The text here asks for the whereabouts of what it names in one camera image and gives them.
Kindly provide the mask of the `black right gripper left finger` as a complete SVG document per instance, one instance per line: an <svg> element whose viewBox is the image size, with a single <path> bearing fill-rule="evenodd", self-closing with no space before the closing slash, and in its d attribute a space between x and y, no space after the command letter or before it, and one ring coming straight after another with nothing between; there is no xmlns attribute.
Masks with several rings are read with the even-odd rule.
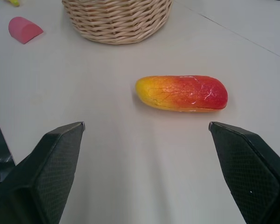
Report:
<svg viewBox="0 0 280 224"><path fill-rule="evenodd" d="M46 133L0 184L0 224L57 224L74 181L84 122Z"/></svg>

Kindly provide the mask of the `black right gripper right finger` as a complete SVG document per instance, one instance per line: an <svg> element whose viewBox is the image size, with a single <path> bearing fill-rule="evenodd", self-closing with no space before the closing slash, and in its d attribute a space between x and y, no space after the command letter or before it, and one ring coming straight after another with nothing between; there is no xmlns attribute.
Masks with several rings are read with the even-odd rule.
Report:
<svg viewBox="0 0 280 224"><path fill-rule="evenodd" d="M280 224L280 157L257 134L210 122L220 167L247 224Z"/></svg>

